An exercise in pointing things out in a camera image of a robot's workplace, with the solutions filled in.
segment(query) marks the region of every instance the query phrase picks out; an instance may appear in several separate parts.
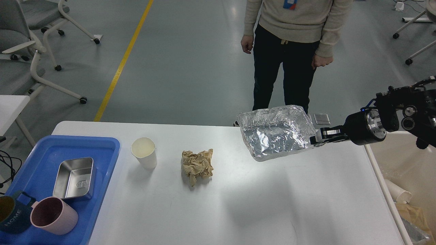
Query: hand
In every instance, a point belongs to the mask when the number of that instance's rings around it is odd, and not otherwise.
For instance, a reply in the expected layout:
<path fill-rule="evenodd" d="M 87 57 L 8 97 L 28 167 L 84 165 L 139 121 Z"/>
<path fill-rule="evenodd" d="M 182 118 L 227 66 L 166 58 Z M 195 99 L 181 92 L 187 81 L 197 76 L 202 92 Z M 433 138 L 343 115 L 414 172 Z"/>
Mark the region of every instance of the hand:
<path fill-rule="evenodd" d="M 315 70 L 315 68 L 320 66 L 326 66 L 333 62 L 333 56 L 332 57 L 321 57 L 318 55 L 314 55 L 312 58 L 312 69 Z"/>
<path fill-rule="evenodd" d="M 242 36 L 241 46 L 242 51 L 247 54 L 251 54 L 251 50 L 253 49 L 254 36 Z"/>

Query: white paper cup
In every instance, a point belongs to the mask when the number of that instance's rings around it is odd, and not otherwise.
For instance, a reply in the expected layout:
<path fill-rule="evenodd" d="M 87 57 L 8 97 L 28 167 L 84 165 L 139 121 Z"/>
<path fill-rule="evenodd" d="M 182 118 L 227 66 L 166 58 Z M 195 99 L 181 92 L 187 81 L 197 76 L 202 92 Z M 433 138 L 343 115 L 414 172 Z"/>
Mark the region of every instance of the white paper cup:
<path fill-rule="evenodd" d="M 132 143 L 131 151 L 145 169 L 156 167 L 156 145 L 149 138 L 143 137 L 135 140 Z"/>
<path fill-rule="evenodd" d="M 398 185 L 385 179 L 385 183 L 388 186 L 388 190 L 391 193 L 391 197 L 399 203 L 408 203 L 412 198 L 412 194 Z"/>

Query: cable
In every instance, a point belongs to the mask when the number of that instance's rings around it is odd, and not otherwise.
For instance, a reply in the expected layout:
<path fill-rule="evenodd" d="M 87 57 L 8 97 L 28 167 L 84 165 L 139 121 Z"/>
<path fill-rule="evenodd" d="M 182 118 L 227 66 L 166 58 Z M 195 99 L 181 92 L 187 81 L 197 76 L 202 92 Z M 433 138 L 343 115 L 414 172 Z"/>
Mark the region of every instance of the cable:
<path fill-rule="evenodd" d="M 405 3 L 406 1 L 408 1 L 408 0 L 404 0 L 404 1 L 396 1 L 396 0 L 393 0 L 394 2 L 402 2 L 402 3 L 404 3 L 405 5 L 408 5 L 408 6 L 410 6 L 414 11 L 416 11 L 416 12 L 418 12 L 418 13 L 420 13 L 418 10 L 416 10 L 412 5 L 410 5 L 410 4 L 408 4 L 408 3 Z M 424 1 L 418 1 L 418 0 L 411 0 L 412 2 L 416 2 L 416 4 L 418 5 L 418 6 L 420 6 L 421 8 L 423 8 L 423 9 L 426 9 L 424 6 L 422 6 L 421 4 L 419 4 L 419 3 L 422 3 L 422 2 L 424 2 Z"/>
<path fill-rule="evenodd" d="M 10 169 L 10 177 L 7 178 L 5 181 L 3 181 L 2 183 L 0 183 L 0 188 L 3 188 L 4 184 L 8 181 L 13 181 L 15 175 L 18 173 L 18 171 L 20 171 L 21 166 L 23 165 L 23 161 L 20 158 L 17 157 L 11 157 L 7 152 L 0 150 L 0 153 L 4 153 L 6 154 L 6 156 L 0 154 L 0 162 L 4 163 L 6 166 L 8 166 L 8 168 Z M 14 169 L 14 163 L 13 160 L 18 160 L 20 161 L 20 166 L 18 167 L 17 170 Z"/>
<path fill-rule="evenodd" d="M 364 110 L 367 110 L 367 109 L 376 109 L 377 108 L 376 106 L 370 106 L 374 101 L 375 101 L 375 99 L 371 99 L 369 101 L 369 103 L 366 106 L 360 108 L 360 110 L 364 111 Z"/>

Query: crumpled brown paper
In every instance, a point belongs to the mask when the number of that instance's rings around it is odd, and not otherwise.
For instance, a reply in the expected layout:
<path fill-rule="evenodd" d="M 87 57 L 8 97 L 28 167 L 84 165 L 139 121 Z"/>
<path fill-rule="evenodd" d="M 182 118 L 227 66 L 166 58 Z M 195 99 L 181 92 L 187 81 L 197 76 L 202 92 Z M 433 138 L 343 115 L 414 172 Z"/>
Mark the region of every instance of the crumpled brown paper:
<path fill-rule="evenodd" d="M 424 210 L 422 208 L 403 203 L 396 203 L 395 206 L 397 207 L 398 213 L 401 215 L 401 217 L 432 236 L 432 232 L 427 225 L 427 220 L 424 216 Z M 426 243 L 426 245 L 435 245 L 433 236 L 432 239 Z"/>
<path fill-rule="evenodd" d="M 194 154 L 192 151 L 182 152 L 182 168 L 189 177 L 189 183 L 194 186 L 197 182 L 196 177 L 201 176 L 203 179 L 213 175 L 214 169 L 211 165 L 213 149 L 202 151 Z"/>

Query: gray floor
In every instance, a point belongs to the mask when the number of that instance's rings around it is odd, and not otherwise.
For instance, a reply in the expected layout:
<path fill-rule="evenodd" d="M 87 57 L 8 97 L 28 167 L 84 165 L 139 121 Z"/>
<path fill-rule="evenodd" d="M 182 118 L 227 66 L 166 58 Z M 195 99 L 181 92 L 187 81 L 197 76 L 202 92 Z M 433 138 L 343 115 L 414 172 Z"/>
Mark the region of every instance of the gray floor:
<path fill-rule="evenodd" d="M 71 23 L 62 28 L 65 36 L 50 36 L 63 70 L 54 71 L 45 56 L 44 78 L 87 96 L 88 104 L 51 88 L 43 91 L 22 112 L 36 140 L 50 135 L 61 121 L 94 120 L 147 4 L 68 2 L 73 18 L 104 36 L 95 45 Z M 436 47 L 414 58 L 411 66 L 404 64 L 435 40 L 436 25 L 413 24 L 394 40 L 401 17 L 418 14 L 409 6 L 397 12 L 394 5 L 392 0 L 354 2 L 334 63 L 315 74 L 309 113 L 327 113 L 333 125 L 342 124 L 389 85 L 410 85 L 436 75 Z M 253 58 L 239 44 L 244 11 L 243 0 L 155 1 L 101 121 L 230 126 L 239 112 L 252 107 Z M 282 79 L 279 74 L 270 107 L 284 104 Z M 8 152 L 26 158 L 31 147 L 16 125 L 6 135 L 19 138 Z"/>

